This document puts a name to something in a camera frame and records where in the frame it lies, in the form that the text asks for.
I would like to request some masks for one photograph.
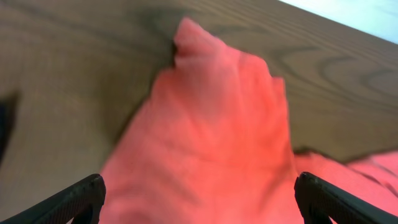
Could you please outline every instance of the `red cloth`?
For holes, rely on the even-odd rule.
[[[348,167],[295,157],[284,81],[265,61],[189,19],[175,44],[174,68],[159,74],[102,171],[101,223],[303,223],[293,186],[304,170],[398,215],[398,154]]]

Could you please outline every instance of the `wood grain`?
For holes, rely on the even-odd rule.
[[[398,46],[275,0],[0,0],[0,94],[21,96],[0,219],[99,172],[189,16],[286,80],[292,141],[398,146]]]

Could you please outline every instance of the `wooden table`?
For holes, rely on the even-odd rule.
[[[99,172],[183,16],[287,83],[292,142],[338,160],[398,145],[398,46],[276,0],[0,0],[0,95],[20,94],[0,220]]]

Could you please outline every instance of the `pink towel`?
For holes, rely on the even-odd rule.
[[[189,19],[102,175],[101,223],[303,223],[295,178],[309,171],[398,215],[398,153],[348,167],[294,156],[284,81],[261,58]]]

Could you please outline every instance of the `red fabric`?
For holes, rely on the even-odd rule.
[[[102,171],[101,223],[303,223],[293,186],[304,170],[398,215],[388,156],[377,159],[395,176],[371,171],[383,184],[359,173],[366,162],[294,157],[284,81],[265,61],[189,19],[175,44],[174,68],[159,74]]]

